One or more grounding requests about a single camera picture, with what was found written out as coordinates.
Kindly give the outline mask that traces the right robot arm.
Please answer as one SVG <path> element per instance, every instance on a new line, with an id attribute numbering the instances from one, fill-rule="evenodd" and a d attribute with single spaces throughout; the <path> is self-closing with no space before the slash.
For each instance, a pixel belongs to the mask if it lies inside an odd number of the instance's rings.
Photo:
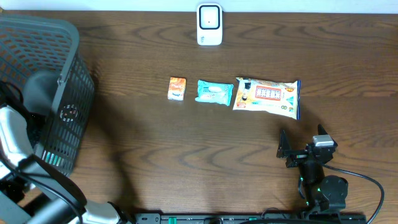
<path id="1" fill-rule="evenodd" d="M 336 175 L 325 175 L 324 165 L 332 160 L 338 144 L 318 125 L 318 134 L 304 149 L 294 150 L 284 130 L 280 131 L 278 158 L 285 158 L 287 168 L 299 169 L 298 190 L 307 202 L 294 218 L 327 223 L 342 223 L 340 211 L 346 208 L 348 181 Z"/>

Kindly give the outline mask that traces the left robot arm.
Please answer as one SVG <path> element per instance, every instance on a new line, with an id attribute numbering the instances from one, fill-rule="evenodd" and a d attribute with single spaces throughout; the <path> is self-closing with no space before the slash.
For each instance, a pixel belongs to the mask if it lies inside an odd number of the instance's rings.
<path id="1" fill-rule="evenodd" d="M 68 177 L 34 154 L 34 116 L 1 82 L 1 220 L 6 223 L 135 223 L 117 205 L 86 199 Z"/>

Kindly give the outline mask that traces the yellow snack bag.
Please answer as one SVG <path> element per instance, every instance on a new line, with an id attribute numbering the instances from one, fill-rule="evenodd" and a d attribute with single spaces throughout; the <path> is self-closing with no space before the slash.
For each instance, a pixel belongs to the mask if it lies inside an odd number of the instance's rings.
<path id="1" fill-rule="evenodd" d="M 293 83 L 246 77 L 236 77 L 236 80 L 238 90 L 233 110 L 265 111 L 300 119 L 300 80 Z"/>

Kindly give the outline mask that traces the orange tissue pack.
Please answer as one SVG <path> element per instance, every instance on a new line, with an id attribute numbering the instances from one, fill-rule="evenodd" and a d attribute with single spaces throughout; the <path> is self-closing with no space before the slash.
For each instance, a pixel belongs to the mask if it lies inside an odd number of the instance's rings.
<path id="1" fill-rule="evenodd" d="M 183 101 L 185 96 L 187 81 L 185 78 L 171 77 L 167 98 L 169 100 Z"/>

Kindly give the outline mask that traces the green wet wipes pack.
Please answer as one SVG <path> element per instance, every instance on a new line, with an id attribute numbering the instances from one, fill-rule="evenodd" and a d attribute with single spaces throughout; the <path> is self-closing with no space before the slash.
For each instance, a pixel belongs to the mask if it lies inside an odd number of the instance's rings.
<path id="1" fill-rule="evenodd" d="M 233 84 L 198 81 L 198 91 L 195 101 L 201 103 L 217 103 L 229 106 L 233 95 Z"/>

